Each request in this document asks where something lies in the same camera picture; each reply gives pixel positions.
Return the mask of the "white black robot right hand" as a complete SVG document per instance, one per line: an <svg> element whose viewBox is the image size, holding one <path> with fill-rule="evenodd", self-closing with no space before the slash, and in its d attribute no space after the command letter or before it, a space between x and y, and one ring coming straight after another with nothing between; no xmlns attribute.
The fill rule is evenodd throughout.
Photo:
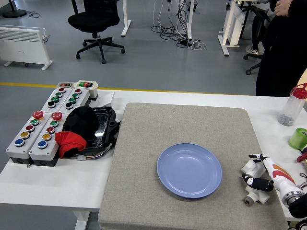
<svg viewBox="0 0 307 230"><path fill-rule="evenodd" d="M245 183L256 190L270 192L274 188L280 192L283 202L298 198L304 192L297 187L291 175L272 158L263 154L251 154L251 158L241 169Z"/></svg>

